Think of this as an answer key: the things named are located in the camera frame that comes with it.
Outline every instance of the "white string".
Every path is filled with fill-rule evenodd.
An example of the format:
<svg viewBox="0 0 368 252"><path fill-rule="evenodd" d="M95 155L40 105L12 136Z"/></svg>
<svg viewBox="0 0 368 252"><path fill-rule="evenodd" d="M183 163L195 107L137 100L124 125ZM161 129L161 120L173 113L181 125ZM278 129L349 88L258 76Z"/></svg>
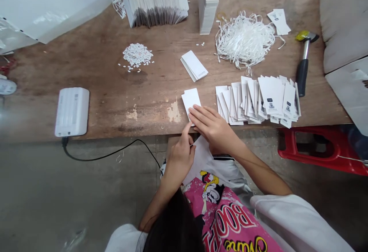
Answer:
<svg viewBox="0 0 368 252"><path fill-rule="evenodd" d="M120 155L115 159L115 162L118 162L119 157L120 157ZM122 156L122 158L120 159L120 161L118 162L118 164L123 160L123 157L124 157L124 151L123 151L123 156Z"/></svg>
<svg viewBox="0 0 368 252"><path fill-rule="evenodd" d="M282 47L284 47L286 41L282 38L282 36L275 36L275 37L279 37L284 42L280 47L277 48L277 50L280 50Z"/></svg>
<svg viewBox="0 0 368 252"><path fill-rule="evenodd" d="M345 159L350 159L350 160L355 160L355 161L359 161L359 162L362 162L364 165L368 165L368 160L360 160L360 159L355 159L355 158L349 158L349 157L343 157L343 156L338 156L338 157L341 157L341 158L345 158Z"/></svg>
<svg viewBox="0 0 368 252"><path fill-rule="evenodd" d="M246 68L246 75L252 76L251 67L263 61L275 43L273 24L263 24L262 16L256 14L247 18L245 11L229 22L223 20L225 24L220 22L215 38L218 61L230 60L236 68Z"/></svg>

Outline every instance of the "hammer head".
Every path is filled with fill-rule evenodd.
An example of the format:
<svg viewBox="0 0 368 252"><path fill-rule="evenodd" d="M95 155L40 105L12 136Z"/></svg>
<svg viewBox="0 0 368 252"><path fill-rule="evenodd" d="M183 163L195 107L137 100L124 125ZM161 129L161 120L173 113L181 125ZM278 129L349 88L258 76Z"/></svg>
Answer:
<svg viewBox="0 0 368 252"><path fill-rule="evenodd" d="M309 32L309 31L301 31L299 32L299 34L296 36L296 40L297 41L307 41L309 40L311 43L315 42L317 39L319 38L319 35Z"/></svg>

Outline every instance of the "dark hair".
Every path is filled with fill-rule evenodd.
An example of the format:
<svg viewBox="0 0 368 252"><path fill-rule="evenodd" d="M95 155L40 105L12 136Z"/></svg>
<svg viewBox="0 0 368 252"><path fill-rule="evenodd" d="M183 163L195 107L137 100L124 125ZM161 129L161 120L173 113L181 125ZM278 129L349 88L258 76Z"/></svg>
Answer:
<svg viewBox="0 0 368 252"><path fill-rule="evenodd" d="M153 223L143 252L204 252L202 226L179 189Z"/></svg>

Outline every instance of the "black cable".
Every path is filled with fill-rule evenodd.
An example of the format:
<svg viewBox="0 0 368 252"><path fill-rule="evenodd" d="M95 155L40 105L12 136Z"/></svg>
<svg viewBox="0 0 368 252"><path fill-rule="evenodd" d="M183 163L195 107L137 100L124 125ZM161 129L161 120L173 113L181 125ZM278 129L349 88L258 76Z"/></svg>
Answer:
<svg viewBox="0 0 368 252"><path fill-rule="evenodd" d="M157 166L161 169L161 166L160 166L160 164L158 163L158 161L157 161L156 157L153 155L153 153L152 153L152 152L151 152L151 150L148 148L148 146L146 145L146 143L144 143L141 139L135 139L132 143L130 143L130 144L128 144L128 145L126 145L126 146L125 146L124 148L122 148L122 149L118 149L117 151L114 151L114 152L112 152L112 153L110 153L110 154L107 154L107 155L105 155L105 156L101 156L101 157L98 157L98 158L93 158L93 159L79 159L79 158L76 158L76 157L74 157L74 156L71 156L71 155L69 154L68 150L66 149L66 146L68 145L68 142L69 142L69 137L63 137L63 138L61 139L61 144L62 144L62 148L64 149L65 154L66 154L68 157L70 157L71 159L73 159L73 160L77 160L77 161L82 161L82 162L89 162L89 161L100 160L100 159L103 159L103 158L108 157L108 156L110 156L110 155L113 155L113 154L115 154L115 153L117 153L117 152L120 152L121 150L123 150L123 149L125 149L125 148L129 147L130 145L132 145L132 144L133 144L133 143L135 143L136 141L141 141L141 142L146 146L146 148L148 149L148 151L150 152L150 154L152 155L152 157L153 157L153 158L154 158L154 160L156 161Z"/></svg>

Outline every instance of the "pink shirt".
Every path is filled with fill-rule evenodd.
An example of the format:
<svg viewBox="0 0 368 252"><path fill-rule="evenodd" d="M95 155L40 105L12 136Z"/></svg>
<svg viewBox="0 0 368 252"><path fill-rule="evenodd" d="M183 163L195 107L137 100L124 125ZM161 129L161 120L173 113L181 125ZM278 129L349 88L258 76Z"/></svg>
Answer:
<svg viewBox="0 0 368 252"><path fill-rule="evenodd" d="M201 171L185 188L193 214L202 228L206 251L282 251L235 193L218 177Z"/></svg>

